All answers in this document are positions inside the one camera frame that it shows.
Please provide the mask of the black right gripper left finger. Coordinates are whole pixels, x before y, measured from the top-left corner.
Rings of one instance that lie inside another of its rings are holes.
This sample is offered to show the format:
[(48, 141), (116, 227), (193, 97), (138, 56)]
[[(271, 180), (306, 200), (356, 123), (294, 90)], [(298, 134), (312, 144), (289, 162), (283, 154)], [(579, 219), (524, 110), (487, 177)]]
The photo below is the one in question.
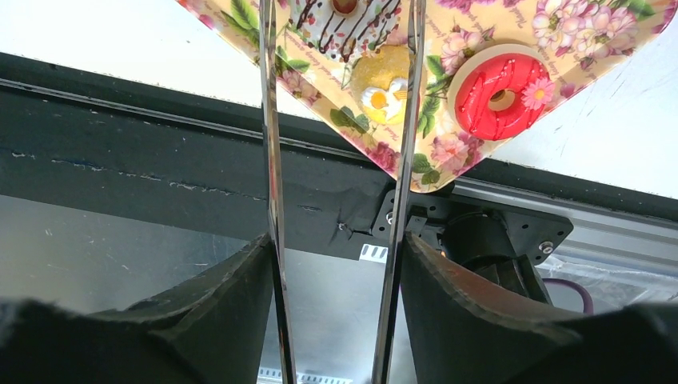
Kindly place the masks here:
[(254, 383), (272, 302), (262, 235), (125, 310), (1, 300), (4, 383)]

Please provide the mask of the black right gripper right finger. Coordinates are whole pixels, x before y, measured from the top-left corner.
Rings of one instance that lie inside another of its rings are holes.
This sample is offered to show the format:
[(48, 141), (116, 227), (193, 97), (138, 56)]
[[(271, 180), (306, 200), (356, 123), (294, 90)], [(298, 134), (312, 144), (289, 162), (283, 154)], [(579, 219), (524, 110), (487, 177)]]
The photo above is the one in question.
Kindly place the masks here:
[(602, 314), (506, 290), (404, 240), (401, 294), (419, 383), (674, 383), (677, 306)]

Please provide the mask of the metal serving tongs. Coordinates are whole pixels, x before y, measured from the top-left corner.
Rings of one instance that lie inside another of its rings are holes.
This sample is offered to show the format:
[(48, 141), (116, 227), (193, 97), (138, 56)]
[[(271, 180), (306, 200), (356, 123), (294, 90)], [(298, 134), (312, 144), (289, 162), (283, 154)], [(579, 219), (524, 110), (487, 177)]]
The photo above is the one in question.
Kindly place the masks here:
[[(393, 221), (382, 287), (377, 340), (374, 351), (373, 383), (387, 383), (392, 360), (397, 302), (404, 254), (404, 233), (411, 189), (417, 119), (419, 117), (420, 88), (425, 56), (425, 1), (409, 4), (408, 48), (409, 80), (405, 107), (405, 121), (401, 143), (401, 163), (394, 196)], [(273, 242), (273, 293), (277, 316), (277, 336), (281, 357), (281, 380), (297, 381), (293, 352), (292, 326), (289, 317), (289, 298), (285, 276), (285, 227), (282, 192), (281, 151), (277, 115), (277, 79), (275, 75), (276, 6), (272, 1), (259, 3), (259, 68), (261, 80), (262, 132), (268, 186), (269, 236)]]

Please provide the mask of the red frosted donut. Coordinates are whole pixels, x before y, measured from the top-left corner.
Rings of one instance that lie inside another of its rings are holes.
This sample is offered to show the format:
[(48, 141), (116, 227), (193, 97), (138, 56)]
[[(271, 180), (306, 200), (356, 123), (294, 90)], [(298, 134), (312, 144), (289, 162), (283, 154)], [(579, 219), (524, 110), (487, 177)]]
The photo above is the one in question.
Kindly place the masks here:
[(461, 65), (448, 89), (448, 112), (467, 134), (485, 141), (530, 128), (556, 93), (541, 56), (521, 44), (485, 48)]

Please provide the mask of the yellow frosted donut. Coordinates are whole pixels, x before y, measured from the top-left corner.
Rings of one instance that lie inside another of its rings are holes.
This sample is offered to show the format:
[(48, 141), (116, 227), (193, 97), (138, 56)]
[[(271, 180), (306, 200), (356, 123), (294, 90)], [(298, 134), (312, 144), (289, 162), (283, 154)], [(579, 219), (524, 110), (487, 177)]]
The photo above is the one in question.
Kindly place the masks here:
[(405, 120), (409, 59), (407, 46), (383, 45), (353, 65), (349, 90), (371, 122), (398, 125)]

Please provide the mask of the chocolate drizzle white donut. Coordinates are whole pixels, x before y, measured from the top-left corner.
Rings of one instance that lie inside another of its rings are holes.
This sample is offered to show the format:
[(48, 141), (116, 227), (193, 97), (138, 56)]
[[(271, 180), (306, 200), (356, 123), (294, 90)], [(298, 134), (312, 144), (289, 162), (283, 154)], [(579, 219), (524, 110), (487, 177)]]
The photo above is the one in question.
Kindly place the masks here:
[(402, 2), (291, 1), (289, 26), (308, 48), (348, 63), (383, 46), (401, 20)]

